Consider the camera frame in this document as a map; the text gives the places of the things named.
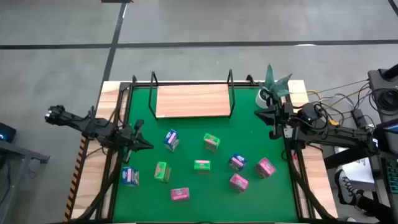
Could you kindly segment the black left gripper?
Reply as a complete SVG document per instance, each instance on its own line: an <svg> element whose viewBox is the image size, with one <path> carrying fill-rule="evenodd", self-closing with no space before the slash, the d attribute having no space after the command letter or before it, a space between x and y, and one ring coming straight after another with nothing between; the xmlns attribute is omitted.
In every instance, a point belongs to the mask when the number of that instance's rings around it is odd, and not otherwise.
<svg viewBox="0 0 398 224"><path fill-rule="evenodd" d="M143 125L144 120L138 119L133 128L130 124L127 124L121 131L122 145L123 148L125 148L122 161L125 164L129 162L133 152L154 148L154 146L142 136L141 129Z"/></svg>

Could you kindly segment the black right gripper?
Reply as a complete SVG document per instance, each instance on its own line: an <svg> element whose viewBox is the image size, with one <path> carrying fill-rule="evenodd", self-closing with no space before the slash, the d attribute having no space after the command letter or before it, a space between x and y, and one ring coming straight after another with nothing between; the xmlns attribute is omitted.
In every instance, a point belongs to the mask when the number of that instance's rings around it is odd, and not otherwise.
<svg viewBox="0 0 398 224"><path fill-rule="evenodd" d="M256 110L254 114L266 125L273 126L269 133L271 139L278 139L284 135L284 127L294 114L292 104L283 104L282 106L270 105L268 108Z"/></svg>

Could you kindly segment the blue Frosted Flakes cereal box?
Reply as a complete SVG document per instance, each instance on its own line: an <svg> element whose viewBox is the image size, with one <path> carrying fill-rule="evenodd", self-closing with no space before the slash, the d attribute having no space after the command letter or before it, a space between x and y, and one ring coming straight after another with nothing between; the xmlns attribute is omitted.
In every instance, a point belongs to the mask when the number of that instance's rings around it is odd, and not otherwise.
<svg viewBox="0 0 398 224"><path fill-rule="evenodd" d="M124 185L139 186L139 171L133 167L123 167L121 173L121 182Z"/></svg>
<svg viewBox="0 0 398 224"><path fill-rule="evenodd" d="M233 170L236 170L238 172L242 171L244 169L244 167L247 164L247 159L245 157L243 157L240 154L233 154L233 156L229 159L228 161L228 165L230 166L230 168L232 168Z"/></svg>
<svg viewBox="0 0 398 224"><path fill-rule="evenodd" d="M166 134L166 136L164 137L164 140L163 140L164 146L168 150L174 152L175 149L177 148L177 146L179 145L179 143L180 143L180 138L178 136L178 132L176 132L173 129L170 129L168 131L168 133Z"/></svg>

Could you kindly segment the green Apple Jacks cereal box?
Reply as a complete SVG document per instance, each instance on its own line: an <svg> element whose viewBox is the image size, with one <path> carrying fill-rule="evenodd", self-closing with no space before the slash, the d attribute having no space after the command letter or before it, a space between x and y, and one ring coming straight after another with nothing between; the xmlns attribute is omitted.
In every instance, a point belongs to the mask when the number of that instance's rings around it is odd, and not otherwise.
<svg viewBox="0 0 398 224"><path fill-rule="evenodd" d="M211 170L211 161L208 160L194 160L193 165L194 170L196 171L210 171Z"/></svg>
<svg viewBox="0 0 398 224"><path fill-rule="evenodd" d="M171 168L166 162L158 162L155 168L154 178L161 182L168 182L170 179Z"/></svg>
<svg viewBox="0 0 398 224"><path fill-rule="evenodd" d="M220 139L209 133L205 133L203 140L204 140L205 149L212 152L215 152L218 149L218 146L220 145Z"/></svg>

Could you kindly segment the pink Raisin Bran cereal box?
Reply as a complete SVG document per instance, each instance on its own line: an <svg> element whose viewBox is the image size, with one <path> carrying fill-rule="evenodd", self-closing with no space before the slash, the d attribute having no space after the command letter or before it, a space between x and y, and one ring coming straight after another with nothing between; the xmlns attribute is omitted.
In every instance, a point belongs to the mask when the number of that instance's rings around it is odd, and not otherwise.
<svg viewBox="0 0 398 224"><path fill-rule="evenodd" d="M272 165L268 158L262 158L255 166L255 171L260 178L265 179L275 173L276 168Z"/></svg>
<svg viewBox="0 0 398 224"><path fill-rule="evenodd" d="M172 189L170 191L170 197L173 201L188 200L190 198L190 190L188 187Z"/></svg>
<svg viewBox="0 0 398 224"><path fill-rule="evenodd" d="M229 183L232 187L240 192L244 192L249 185L249 182L237 173L231 176L231 178L229 179Z"/></svg>

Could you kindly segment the artificial plant in white pot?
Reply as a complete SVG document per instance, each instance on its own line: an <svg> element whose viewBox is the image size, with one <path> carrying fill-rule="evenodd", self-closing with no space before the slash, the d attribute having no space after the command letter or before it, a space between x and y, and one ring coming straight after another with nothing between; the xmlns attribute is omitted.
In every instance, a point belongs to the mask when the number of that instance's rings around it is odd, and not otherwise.
<svg viewBox="0 0 398 224"><path fill-rule="evenodd" d="M259 82L259 91L255 99L257 106L266 109L277 103L279 98L287 96L289 94L288 82L291 76L292 73L279 80L274 80L273 68L271 64L268 64L265 80Z"/></svg>

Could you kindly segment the black desk crossbar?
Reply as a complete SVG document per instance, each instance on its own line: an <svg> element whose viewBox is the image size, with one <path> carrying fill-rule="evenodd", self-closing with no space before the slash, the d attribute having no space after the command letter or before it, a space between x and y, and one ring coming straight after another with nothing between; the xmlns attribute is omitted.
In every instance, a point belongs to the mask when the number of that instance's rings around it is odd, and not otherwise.
<svg viewBox="0 0 398 224"><path fill-rule="evenodd" d="M347 149L345 151L324 158L324 163L326 169L328 170L331 168L338 167L340 165L349 164L351 162L375 155L377 155L376 152L368 152L357 149Z"/></svg>

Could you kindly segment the black yellow hazard tape strip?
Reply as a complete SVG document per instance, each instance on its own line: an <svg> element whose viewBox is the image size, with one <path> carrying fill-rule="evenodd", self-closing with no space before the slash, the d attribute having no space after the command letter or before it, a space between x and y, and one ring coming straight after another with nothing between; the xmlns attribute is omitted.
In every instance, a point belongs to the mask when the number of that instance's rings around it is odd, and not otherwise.
<svg viewBox="0 0 398 224"><path fill-rule="evenodd" d="M64 213L63 222L67 222L72 218L73 208L77 196L78 186L80 183L80 177L83 169L83 156L85 153L86 139L84 137L80 140L79 151L76 157L75 168L72 174L71 185L69 189L66 210Z"/></svg>

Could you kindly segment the black power adapter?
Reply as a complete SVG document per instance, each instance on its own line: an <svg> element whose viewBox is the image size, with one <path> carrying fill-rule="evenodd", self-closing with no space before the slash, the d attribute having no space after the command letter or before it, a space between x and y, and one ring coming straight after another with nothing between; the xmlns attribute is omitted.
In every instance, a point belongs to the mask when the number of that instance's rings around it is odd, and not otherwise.
<svg viewBox="0 0 398 224"><path fill-rule="evenodd" d="M368 125L363 112L360 109L355 109L351 111L351 115L354 119L355 125L358 129L365 129Z"/></svg>

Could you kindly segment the green table mat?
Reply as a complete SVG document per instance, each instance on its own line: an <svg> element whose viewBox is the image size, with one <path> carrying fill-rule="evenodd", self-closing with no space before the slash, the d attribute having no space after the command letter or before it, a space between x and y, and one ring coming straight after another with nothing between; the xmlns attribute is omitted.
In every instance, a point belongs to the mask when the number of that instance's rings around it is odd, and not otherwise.
<svg viewBox="0 0 398 224"><path fill-rule="evenodd" d="M230 118L155 119L148 107L149 90L132 94L131 123L144 120L143 137L153 149L134 153L129 165L140 173L139 186L119 184L114 206L115 222L295 222L297 212L288 164L282 159L283 139L269 139L270 127L255 114L256 90L238 88ZM178 132L180 143L174 152L163 140L170 129ZM215 152L205 149L205 133L220 139ZM233 154L247 159L240 172L228 165ZM260 178L254 166L268 158L274 174ZM211 170L196 171L194 160L211 161ZM158 162L166 162L170 179L154 178ZM245 178L244 192L231 186L233 174ZM173 201L172 189L188 187L188 200Z"/></svg>

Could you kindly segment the white printed sheet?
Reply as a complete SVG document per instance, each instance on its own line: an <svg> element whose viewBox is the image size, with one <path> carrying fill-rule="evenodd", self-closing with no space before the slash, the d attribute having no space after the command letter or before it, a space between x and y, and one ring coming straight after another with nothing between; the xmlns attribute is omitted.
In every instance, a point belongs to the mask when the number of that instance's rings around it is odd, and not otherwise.
<svg viewBox="0 0 398 224"><path fill-rule="evenodd" d="M374 183L371 163L368 157L338 166L335 172L337 173L340 169L344 170L347 178L352 182L360 184Z"/></svg>

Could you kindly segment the person's shoe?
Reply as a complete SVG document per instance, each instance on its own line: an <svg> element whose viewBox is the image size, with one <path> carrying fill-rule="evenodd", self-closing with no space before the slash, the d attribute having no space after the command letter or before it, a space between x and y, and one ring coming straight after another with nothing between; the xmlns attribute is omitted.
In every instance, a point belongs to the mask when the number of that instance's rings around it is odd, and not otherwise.
<svg viewBox="0 0 398 224"><path fill-rule="evenodd" d="M338 188L338 199L343 205L357 205L359 198L363 196L364 191L352 185L342 168L335 172L335 184Z"/></svg>

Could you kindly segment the black monitor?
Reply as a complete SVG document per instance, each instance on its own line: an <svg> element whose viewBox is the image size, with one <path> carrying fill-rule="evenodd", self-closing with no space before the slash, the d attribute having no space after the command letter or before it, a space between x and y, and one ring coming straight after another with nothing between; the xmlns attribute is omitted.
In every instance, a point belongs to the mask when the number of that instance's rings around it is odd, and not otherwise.
<svg viewBox="0 0 398 224"><path fill-rule="evenodd" d="M379 150L398 155L398 118L378 124L373 134Z"/></svg>

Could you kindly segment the black equipment stand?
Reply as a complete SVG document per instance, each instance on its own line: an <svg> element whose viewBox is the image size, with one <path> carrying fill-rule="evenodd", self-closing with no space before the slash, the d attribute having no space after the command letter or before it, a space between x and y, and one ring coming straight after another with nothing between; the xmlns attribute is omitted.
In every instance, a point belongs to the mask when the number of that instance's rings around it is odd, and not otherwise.
<svg viewBox="0 0 398 224"><path fill-rule="evenodd" d="M382 122L398 118L398 63L389 69L368 71L369 102Z"/></svg>

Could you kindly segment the grey side table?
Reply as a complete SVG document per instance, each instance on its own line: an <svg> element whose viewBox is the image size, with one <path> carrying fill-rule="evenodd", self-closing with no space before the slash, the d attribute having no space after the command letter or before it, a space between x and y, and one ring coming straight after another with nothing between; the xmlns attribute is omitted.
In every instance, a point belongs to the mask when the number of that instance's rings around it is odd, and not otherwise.
<svg viewBox="0 0 398 224"><path fill-rule="evenodd" d="M8 224L22 180L31 160L46 164L50 156L0 141L0 224Z"/></svg>

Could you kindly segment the black device with blue light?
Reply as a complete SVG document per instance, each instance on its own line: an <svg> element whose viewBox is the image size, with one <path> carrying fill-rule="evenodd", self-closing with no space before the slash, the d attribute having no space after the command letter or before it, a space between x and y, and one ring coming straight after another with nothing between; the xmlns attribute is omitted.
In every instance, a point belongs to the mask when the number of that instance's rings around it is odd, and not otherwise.
<svg viewBox="0 0 398 224"><path fill-rule="evenodd" d="M16 130L4 123L0 123L0 141L13 142Z"/></svg>

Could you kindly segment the black keyboard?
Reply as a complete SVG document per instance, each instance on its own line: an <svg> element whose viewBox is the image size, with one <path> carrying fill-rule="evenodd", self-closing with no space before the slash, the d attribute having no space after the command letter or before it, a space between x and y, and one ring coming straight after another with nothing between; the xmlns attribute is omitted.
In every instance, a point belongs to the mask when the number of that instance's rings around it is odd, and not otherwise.
<svg viewBox="0 0 398 224"><path fill-rule="evenodd" d="M382 163L388 191L398 194L398 159L383 158Z"/></svg>

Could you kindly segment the person's leg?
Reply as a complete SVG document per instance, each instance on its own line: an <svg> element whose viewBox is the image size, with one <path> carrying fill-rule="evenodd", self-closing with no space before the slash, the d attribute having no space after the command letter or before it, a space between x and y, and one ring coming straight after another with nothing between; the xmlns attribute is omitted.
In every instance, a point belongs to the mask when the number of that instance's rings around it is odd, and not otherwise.
<svg viewBox="0 0 398 224"><path fill-rule="evenodd" d="M374 215L382 224L395 224L392 209L384 204L359 195L357 206Z"/></svg>

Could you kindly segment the black metal table frame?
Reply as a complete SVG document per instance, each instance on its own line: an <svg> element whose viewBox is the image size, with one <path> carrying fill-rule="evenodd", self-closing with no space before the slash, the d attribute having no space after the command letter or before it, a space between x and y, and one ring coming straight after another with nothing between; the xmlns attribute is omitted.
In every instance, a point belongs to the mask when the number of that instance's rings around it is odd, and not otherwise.
<svg viewBox="0 0 398 224"><path fill-rule="evenodd" d="M99 102L97 105L97 117L105 118L108 117L115 106L117 105L119 97L119 89L122 90L122 109L127 109L127 95L128 90L125 87L129 87L132 81L105 81L103 82L100 93ZM206 80L206 81L159 81L160 84L177 84L177 82L185 82L192 84L207 84L207 83L224 83L224 80ZM308 102L307 90L303 80L291 80L289 81L290 99L294 106L301 106ZM335 201L333 200L330 182L325 169L323 156L321 150L316 147L320 147L317 144L315 146L307 146L302 151L304 168L299 168L299 159L294 160L295 167L298 171L306 171L307 181L315 194L319 202L324 206L325 210L334 217L338 217L336 211ZM73 208L72 218L78 218L88 208L89 204L94 200L96 194L99 192L101 183L103 180L103 172L105 177L108 177L108 173L113 171L116 163L116 156L111 156L110 160L107 159L106 155L102 152L97 151L90 156L86 156L93 152L100 145L96 141L86 140L85 153L83 156L83 169L80 177L80 183L78 186L77 196ZM111 212L111 201L115 198L116 192L112 192L113 186L108 190L104 199L99 202L98 211L99 218L110 218ZM304 217L310 217L310 209L307 206L307 202L304 199L304 194L299 188L298 191L300 203L302 206L301 211Z"/></svg>

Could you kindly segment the wooden shelf with black frame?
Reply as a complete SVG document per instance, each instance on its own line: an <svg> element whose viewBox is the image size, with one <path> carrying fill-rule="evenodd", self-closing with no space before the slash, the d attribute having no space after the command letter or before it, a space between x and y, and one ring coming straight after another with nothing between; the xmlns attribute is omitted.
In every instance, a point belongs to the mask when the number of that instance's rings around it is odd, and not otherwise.
<svg viewBox="0 0 398 224"><path fill-rule="evenodd" d="M224 83L161 85L150 76L148 107L155 119L227 117L236 104L233 71Z"/></svg>

